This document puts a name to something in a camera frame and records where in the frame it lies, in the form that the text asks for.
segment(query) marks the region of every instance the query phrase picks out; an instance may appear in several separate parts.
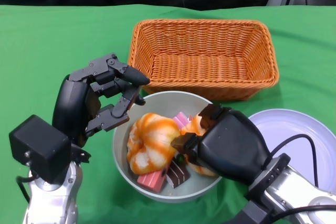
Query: pink wafer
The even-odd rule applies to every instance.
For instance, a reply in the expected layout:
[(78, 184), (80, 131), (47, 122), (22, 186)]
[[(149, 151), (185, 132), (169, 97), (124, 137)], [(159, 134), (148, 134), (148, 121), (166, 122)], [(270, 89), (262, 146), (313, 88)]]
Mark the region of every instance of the pink wafer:
[(156, 172), (140, 175), (138, 177), (138, 184), (147, 187), (155, 192), (160, 192), (163, 182), (166, 177), (169, 165), (162, 170), (157, 170)]
[(183, 128), (184, 126), (186, 126), (188, 123), (190, 123), (189, 118), (187, 118), (186, 115), (183, 114), (183, 112), (180, 112), (179, 114), (177, 114), (173, 118), (173, 120), (175, 121), (175, 123), (177, 123), (177, 125), (179, 126), (180, 129)]

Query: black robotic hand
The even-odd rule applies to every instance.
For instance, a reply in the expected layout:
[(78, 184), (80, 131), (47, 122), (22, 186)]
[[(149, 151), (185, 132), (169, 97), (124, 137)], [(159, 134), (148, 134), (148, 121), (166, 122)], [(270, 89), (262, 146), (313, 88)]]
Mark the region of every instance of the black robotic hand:
[[(109, 54), (65, 77), (52, 125), (32, 115), (9, 134), (13, 158), (48, 183), (62, 183), (71, 161), (89, 162), (82, 150), (88, 137), (129, 120), (127, 110), (144, 105), (140, 86), (149, 79)], [(99, 97), (122, 93), (116, 105), (101, 108)]]
[(241, 112), (209, 104), (199, 116), (203, 136), (186, 133), (172, 142), (188, 160), (220, 176), (250, 185), (270, 152), (256, 126)]
[[(136, 103), (144, 105), (140, 86), (149, 79), (140, 71), (109, 54), (89, 62), (63, 81), (57, 97), (53, 127), (83, 147), (88, 137), (100, 130), (109, 131), (129, 120), (127, 110)], [(99, 97), (122, 93), (116, 105), (101, 108)]]

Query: green tablecloth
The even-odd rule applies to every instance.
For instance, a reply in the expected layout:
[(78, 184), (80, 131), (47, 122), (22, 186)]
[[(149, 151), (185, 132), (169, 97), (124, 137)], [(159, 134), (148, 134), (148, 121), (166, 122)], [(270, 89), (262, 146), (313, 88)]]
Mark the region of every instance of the green tablecloth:
[[(196, 12), (174, 7), (0, 7), (1, 223), (21, 223), (27, 203), (15, 183), (27, 169), (12, 159), (8, 133), (31, 114), (47, 122), (62, 79), (93, 58), (116, 52), (128, 58), (134, 25), (149, 18), (255, 19), (272, 35), (280, 82), (250, 101), (226, 103), (246, 115), (271, 108), (309, 114), (336, 132), (336, 7), (251, 7)], [(117, 98), (103, 100), (103, 105)], [(246, 188), (223, 179), (192, 202), (170, 205), (135, 191), (111, 154), (112, 132), (92, 137), (85, 149), (78, 194), (79, 223), (221, 223), (246, 203)]]

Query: white bowl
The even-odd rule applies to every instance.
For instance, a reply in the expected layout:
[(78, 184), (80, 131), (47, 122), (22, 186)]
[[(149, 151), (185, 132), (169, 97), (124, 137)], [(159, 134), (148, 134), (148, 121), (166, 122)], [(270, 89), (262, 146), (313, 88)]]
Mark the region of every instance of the white bowl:
[(114, 130), (112, 151), (115, 164), (124, 179), (143, 195), (162, 202), (178, 203), (198, 198), (214, 187), (221, 177), (202, 176), (187, 168), (190, 179), (173, 188), (167, 182), (160, 193), (155, 193), (137, 183), (138, 176), (133, 174), (127, 162), (127, 141), (132, 125), (145, 115), (153, 112), (168, 118), (172, 118), (179, 112), (185, 115), (196, 115), (211, 102), (195, 94), (181, 91), (165, 91), (145, 97), (144, 106), (134, 105), (128, 115), (129, 122), (122, 124)]

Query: orange wicker basket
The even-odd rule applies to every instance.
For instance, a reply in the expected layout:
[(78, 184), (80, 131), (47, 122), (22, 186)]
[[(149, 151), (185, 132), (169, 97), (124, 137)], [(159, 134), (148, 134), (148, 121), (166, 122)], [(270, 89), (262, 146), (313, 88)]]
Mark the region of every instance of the orange wicker basket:
[(210, 100), (246, 100), (279, 80), (267, 27), (249, 20), (145, 20), (133, 32), (128, 64), (148, 93), (181, 90)]

